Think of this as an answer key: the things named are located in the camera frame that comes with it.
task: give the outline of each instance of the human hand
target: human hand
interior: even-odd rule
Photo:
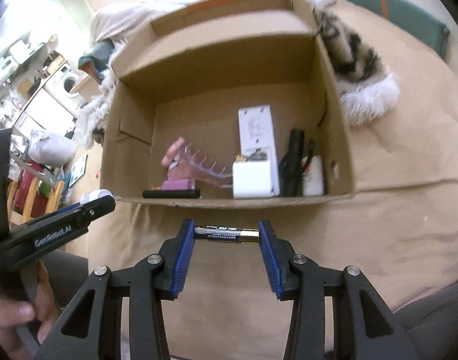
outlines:
[[[58,318],[54,294],[49,284],[49,274],[42,262],[37,267],[38,286],[34,305],[0,295],[0,345],[12,360],[30,360],[31,356],[15,327],[37,319],[41,323],[37,339],[44,341]]]

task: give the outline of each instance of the blue gripper pad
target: blue gripper pad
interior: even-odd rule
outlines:
[[[179,296],[179,293],[184,290],[184,284],[186,282],[187,271],[189,270],[190,258],[194,251],[194,229],[196,227],[193,220],[184,221],[186,227],[185,234],[182,234],[182,242],[180,244],[179,253],[174,263],[174,270],[172,276],[172,286],[170,289],[171,295],[174,298]]]
[[[289,260],[295,254],[291,244],[278,239],[271,223],[264,220],[259,222],[259,247],[272,292],[277,299],[293,299],[299,287],[299,279],[289,266]]]

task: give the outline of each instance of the metal screw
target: metal screw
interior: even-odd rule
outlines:
[[[107,272],[107,267],[105,265],[98,266],[97,268],[94,269],[94,273],[96,276],[104,276],[106,272]]]
[[[347,273],[348,273],[349,275],[352,275],[352,276],[357,276],[357,275],[360,274],[360,269],[357,268],[355,265],[354,265],[354,266],[353,266],[353,265],[349,265],[349,266],[347,267]]]
[[[162,257],[158,254],[151,254],[147,257],[147,262],[149,264],[159,264],[162,261]]]
[[[296,254],[294,255],[294,257],[292,257],[292,261],[296,264],[305,264],[307,261],[307,257],[303,254]]]

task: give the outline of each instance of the white device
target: white device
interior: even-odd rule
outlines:
[[[277,153],[275,151],[274,127],[271,106],[239,109],[240,153],[249,157],[257,149],[267,154],[271,169],[271,195],[280,194]]]
[[[70,93],[78,80],[79,75],[70,68],[69,64],[64,63],[44,85],[44,89],[55,101],[74,117],[77,117],[79,105],[84,103],[84,98],[79,93]]]
[[[74,116],[49,95],[45,87],[39,89],[23,113],[28,114],[43,129],[62,136],[74,127]]]
[[[314,196],[324,194],[324,169],[322,166],[322,159],[320,156],[315,155],[312,157],[310,165],[302,174],[302,195]]]
[[[87,153],[79,158],[74,165],[72,165],[72,169],[70,170],[69,188],[72,187],[77,180],[84,176],[86,163]]]
[[[19,65],[14,61],[14,58],[8,56],[0,63],[0,87],[2,84],[17,70]]]
[[[18,41],[9,49],[9,52],[18,64],[23,64],[31,56],[31,50],[23,41]]]
[[[232,192],[236,199],[270,198],[273,195],[270,161],[234,162]]]

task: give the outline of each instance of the beige bedsheet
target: beige bedsheet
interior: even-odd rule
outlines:
[[[458,280],[458,78],[385,19],[345,1],[333,10],[401,81],[396,109],[351,133],[357,195],[257,211],[119,203],[90,228],[91,269],[132,266],[176,235],[183,218],[241,227],[269,219],[280,238],[319,265],[359,266],[393,309]],[[291,303],[270,292],[256,245],[196,243],[185,290],[163,310],[173,355],[282,358]]]

